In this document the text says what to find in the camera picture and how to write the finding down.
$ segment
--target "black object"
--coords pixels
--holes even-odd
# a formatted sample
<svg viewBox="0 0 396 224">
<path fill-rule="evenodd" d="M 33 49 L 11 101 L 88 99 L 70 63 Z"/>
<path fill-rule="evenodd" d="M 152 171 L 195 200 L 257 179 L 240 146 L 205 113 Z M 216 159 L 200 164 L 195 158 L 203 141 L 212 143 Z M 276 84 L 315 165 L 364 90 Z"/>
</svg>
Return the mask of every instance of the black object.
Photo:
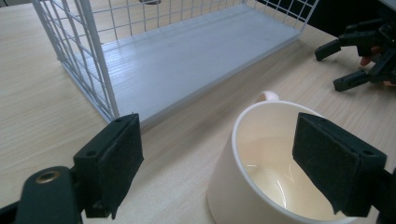
<svg viewBox="0 0 396 224">
<path fill-rule="evenodd" d="M 372 47 L 379 47 L 384 51 L 368 73 L 358 71 L 336 79 L 333 82 L 336 91 L 347 91 L 367 82 L 396 83 L 396 12 L 381 6 L 378 10 L 379 18 L 349 25 L 338 39 L 315 51 L 318 61 L 346 46 L 356 46 L 359 56 L 372 56 Z"/>
<path fill-rule="evenodd" d="M 1 223 L 82 223 L 114 219 L 143 161 L 137 114 L 113 120 L 74 157 L 72 169 L 57 166 L 25 182 L 21 200 L 0 210 Z"/>
<path fill-rule="evenodd" d="M 381 223 L 396 223 L 396 173 L 384 170 L 383 152 L 329 120 L 301 113 L 292 154 L 334 213 L 367 217 L 373 205 Z"/>
</svg>

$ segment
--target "light wood surface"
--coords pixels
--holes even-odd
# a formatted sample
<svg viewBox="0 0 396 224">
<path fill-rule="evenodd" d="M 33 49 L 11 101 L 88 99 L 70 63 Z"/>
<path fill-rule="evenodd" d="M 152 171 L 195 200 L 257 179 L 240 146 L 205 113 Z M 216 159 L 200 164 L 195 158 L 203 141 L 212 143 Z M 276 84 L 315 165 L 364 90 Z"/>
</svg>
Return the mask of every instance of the light wood surface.
<svg viewBox="0 0 396 224">
<path fill-rule="evenodd" d="M 24 180 L 72 157 L 106 123 L 56 60 L 32 5 L 0 8 L 0 206 L 17 201 Z M 205 191 L 239 113 L 261 91 L 310 107 L 388 154 L 396 166 L 396 88 L 367 84 L 346 92 L 332 81 L 359 69 L 354 48 L 324 62 L 314 50 L 333 37 L 312 27 L 167 119 L 143 130 L 145 161 L 115 221 L 214 223 Z M 357 223 L 375 223 L 376 211 Z"/>
</svg>

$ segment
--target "white mug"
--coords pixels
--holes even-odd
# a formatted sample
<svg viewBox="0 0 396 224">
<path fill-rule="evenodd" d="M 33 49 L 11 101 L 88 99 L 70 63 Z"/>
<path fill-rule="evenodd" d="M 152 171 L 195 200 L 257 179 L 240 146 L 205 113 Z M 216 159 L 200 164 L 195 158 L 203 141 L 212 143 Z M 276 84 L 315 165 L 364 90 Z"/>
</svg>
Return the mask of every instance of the white mug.
<svg viewBox="0 0 396 224">
<path fill-rule="evenodd" d="M 218 224 L 350 223 L 292 158 L 299 112 L 317 112 L 279 101 L 264 91 L 263 102 L 245 109 L 219 156 L 207 201 Z"/>
</svg>

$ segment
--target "wire grid panel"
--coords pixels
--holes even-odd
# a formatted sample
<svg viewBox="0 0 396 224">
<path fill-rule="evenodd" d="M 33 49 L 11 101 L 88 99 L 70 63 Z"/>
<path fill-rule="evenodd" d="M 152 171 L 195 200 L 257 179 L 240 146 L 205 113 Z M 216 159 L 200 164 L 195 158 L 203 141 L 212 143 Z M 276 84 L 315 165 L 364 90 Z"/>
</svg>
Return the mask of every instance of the wire grid panel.
<svg viewBox="0 0 396 224">
<path fill-rule="evenodd" d="M 107 120 L 119 117 L 88 1 L 33 1 L 58 60 Z"/>
<path fill-rule="evenodd" d="M 149 119 L 149 117 L 153 117 L 156 113 L 161 113 L 164 110 L 168 110 L 167 107 L 169 105 L 176 105 L 178 101 L 184 100 L 175 95 L 189 95 L 194 91 L 204 89 L 216 81 L 223 80 L 232 72 L 241 69 L 243 66 L 246 66 L 255 60 L 258 60 L 260 57 L 274 52 L 281 46 L 288 44 L 292 39 L 295 38 L 296 34 L 299 34 L 304 29 L 317 2 L 318 0 L 98 0 L 91 2 L 89 0 L 33 1 L 35 10 L 37 11 L 39 18 L 44 25 L 49 39 L 58 55 L 58 59 L 63 63 L 65 69 L 68 71 L 71 77 L 76 81 L 83 92 L 91 100 L 92 104 L 96 106 L 98 111 L 107 121 L 111 121 L 119 117 L 120 114 L 125 115 L 133 111 L 142 113 L 143 121 L 145 119 Z M 267 19 L 262 20 L 263 18 L 260 16 L 265 15 L 266 18 L 270 18 L 273 21 L 277 21 L 278 23 L 282 24 L 281 26 L 286 24 L 286 26 L 288 26 L 292 31 L 290 32 L 287 30 L 287 36 L 285 38 L 282 36 L 281 39 L 283 40 L 278 41 L 277 37 L 268 36 L 269 33 L 269 35 L 273 34 L 274 30 L 271 29 L 274 29 L 275 26 L 261 22 L 259 24 L 261 27 L 269 27 L 261 29 L 260 27 L 256 26 L 259 22 L 253 22 L 256 23 L 254 26 L 261 29 L 262 35 L 256 35 L 254 38 L 252 36 L 248 41 L 261 39 L 261 44 L 269 44 L 270 47 L 267 48 L 261 46 L 260 49 L 253 47 L 253 50 L 251 48 L 252 46 L 247 46 L 248 48 L 245 48 L 244 51 L 255 52 L 244 54 L 244 57 L 247 58 L 246 60 L 243 56 L 241 56 L 242 54 L 240 53 L 240 49 L 235 49 L 233 47 L 234 44 L 238 44 L 239 42 L 235 42 L 232 39 L 234 38 L 234 35 L 250 35 L 250 31 L 256 30 L 256 27 L 252 27 L 253 30 L 246 30 L 242 24 L 242 26 L 239 27 L 245 31 L 243 31 L 244 33 L 241 34 L 227 33 L 229 31 L 233 32 L 233 30 L 229 30 L 225 33 L 220 32 L 219 34 L 209 35 L 201 35 L 199 34 L 201 31 L 193 31 L 193 33 L 196 35 L 192 35 L 188 41 L 183 39 L 182 41 L 184 41 L 184 43 L 182 46 L 184 47 L 179 48 L 177 52 L 180 53 L 182 51 L 181 55 L 190 55 L 183 57 L 182 60 L 184 64 L 172 66 L 183 67 L 185 64 L 197 63 L 199 61 L 197 60 L 198 58 L 204 59 L 204 57 L 207 57 L 207 55 L 210 53 L 200 50 L 200 47 L 195 48 L 197 46 L 191 48 L 190 46 L 186 45 L 186 42 L 190 43 L 191 39 L 194 39 L 192 42 L 199 42 L 201 40 L 212 39 L 213 37 L 215 37 L 218 42 L 216 42 L 216 44 L 211 43 L 211 46 L 228 46 L 227 48 L 220 51 L 227 53 L 229 53 L 229 51 L 233 51 L 233 53 L 237 53 L 239 55 L 239 61 L 236 60 L 234 62 L 237 64 L 237 66 L 227 65 L 230 67 L 225 67 L 223 70 L 217 70 L 215 67 L 212 67 L 211 71 L 207 71 L 207 69 L 205 71 L 197 70 L 201 67 L 213 66 L 211 62 L 217 58 L 228 58 L 229 54 L 225 53 L 224 55 L 211 60 L 204 59 L 204 61 L 209 62 L 210 64 L 203 64 L 201 66 L 190 68 L 190 70 L 186 67 L 183 67 L 184 70 L 175 70 L 173 67 L 170 67 L 169 64 L 180 62 L 180 55 L 171 55 L 170 58 L 173 57 L 172 60 L 167 60 L 168 63 L 163 63 L 163 68 L 166 68 L 168 70 L 167 72 L 164 72 L 163 68 L 151 71 L 151 64 L 153 62 L 153 64 L 158 64 L 158 62 L 161 61 L 161 59 L 158 59 L 157 61 L 155 59 L 155 57 L 159 55 L 158 50 L 161 48 L 165 50 L 168 46 L 161 46 L 160 44 L 160 46 L 156 49 L 150 48 L 149 46 L 151 44 L 149 41 L 144 40 L 145 38 L 153 38 L 159 33 L 162 33 L 162 35 L 168 34 L 167 36 L 162 36 L 161 38 L 169 37 L 172 38 L 172 41 L 174 42 L 167 42 L 163 41 L 162 39 L 158 39 L 157 43 L 170 43 L 169 46 L 179 45 L 179 39 L 173 36 L 175 35 L 174 31 L 180 28 L 181 30 L 187 29 L 186 31 L 190 32 L 192 26 L 197 26 L 197 23 L 194 23 L 197 18 L 199 18 L 198 23 L 203 24 L 204 26 L 206 26 L 205 21 L 208 21 L 209 23 L 218 23 L 217 21 L 213 21 L 214 18 L 233 22 L 224 24 L 225 26 L 233 26 L 235 23 L 241 22 L 250 23 L 250 19 L 244 18 L 243 21 L 236 21 L 233 19 L 233 14 L 229 14 L 229 12 L 236 13 L 234 14 L 236 17 L 238 17 L 240 13 L 247 13 L 250 15 L 250 12 L 246 12 L 247 8 L 256 12 L 255 14 L 252 14 L 252 20 L 259 19 L 260 21 L 267 21 Z M 224 11 L 228 16 L 224 17 L 219 14 Z M 216 31 L 216 28 L 214 30 L 206 29 L 201 33 L 214 33 Z M 223 44 L 223 39 L 225 42 L 228 41 L 228 45 Z M 276 39 L 276 41 L 273 41 L 274 43 L 269 43 L 267 41 L 268 39 Z M 148 43 L 147 49 L 146 47 L 141 48 L 137 46 L 143 42 Z M 131 47 L 123 47 L 125 43 L 129 43 Z M 187 52 L 189 49 L 194 49 L 195 52 Z M 196 57 L 197 52 L 204 54 L 204 56 Z M 185 59 L 187 58 L 189 58 L 191 61 L 185 63 Z M 148 64 L 148 67 L 145 67 L 145 65 L 143 66 L 139 63 Z M 137 84 L 135 83 L 145 83 L 139 84 L 140 86 L 137 87 L 139 89 L 141 86 L 147 86 L 148 83 L 152 83 L 153 79 L 158 79 L 157 81 L 154 81 L 155 85 L 160 82 L 169 82 L 170 78 L 177 79 L 177 81 L 173 80 L 171 82 L 180 82 L 180 84 L 182 80 L 184 80 L 184 82 L 191 81 L 194 80 L 194 77 L 199 77 L 201 79 L 199 81 L 202 81 L 202 72 L 205 73 L 205 78 L 207 80 L 204 80 L 201 83 L 202 85 L 200 84 L 201 86 L 195 84 L 195 86 L 190 86 L 183 83 L 182 85 L 189 86 L 192 91 L 182 90 L 178 93 L 175 93 L 174 96 L 172 96 L 174 99 L 168 96 L 165 97 L 166 99 L 155 99 L 157 100 L 157 103 L 154 102 L 153 99 L 149 98 L 140 99 L 142 98 L 140 95 L 144 95 L 144 97 L 149 94 L 153 95 L 152 92 L 147 92 L 145 90 L 128 91 L 129 95 L 125 94 L 125 97 L 122 96 L 120 91 L 116 89 L 116 92 L 113 91 L 113 88 L 117 88 L 120 85 L 127 86 L 121 90 L 122 92 L 125 92 L 125 90 L 136 89 Z M 163 74 L 170 75 L 177 73 L 187 74 L 190 77 L 175 77 L 171 75 L 170 77 L 163 79 Z M 161 89 L 163 92 L 170 92 L 174 90 L 174 87 L 165 89 L 164 86 L 166 86 L 166 84 L 157 89 Z M 170 100 L 167 105 L 159 105 L 163 103 L 163 101 L 167 100 Z M 131 108 L 127 106 L 125 108 L 121 108 L 118 105 L 120 102 L 122 102 L 121 105 L 128 104 L 134 105 L 134 107 Z M 146 102 L 150 102 L 153 105 L 159 106 L 158 108 L 152 110 L 153 106 L 147 105 Z"/>
</svg>

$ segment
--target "mug handle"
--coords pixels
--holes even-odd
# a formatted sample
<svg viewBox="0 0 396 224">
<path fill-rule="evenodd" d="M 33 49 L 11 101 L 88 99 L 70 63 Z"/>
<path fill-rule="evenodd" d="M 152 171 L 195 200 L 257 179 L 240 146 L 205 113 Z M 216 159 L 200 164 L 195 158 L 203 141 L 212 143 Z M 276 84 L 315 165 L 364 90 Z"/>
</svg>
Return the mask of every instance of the mug handle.
<svg viewBox="0 0 396 224">
<path fill-rule="evenodd" d="M 273 91 L 262 91 L 256 100 L 256 103 L 262 101 L 278 101 L 279 96 Z"/>
</svg>

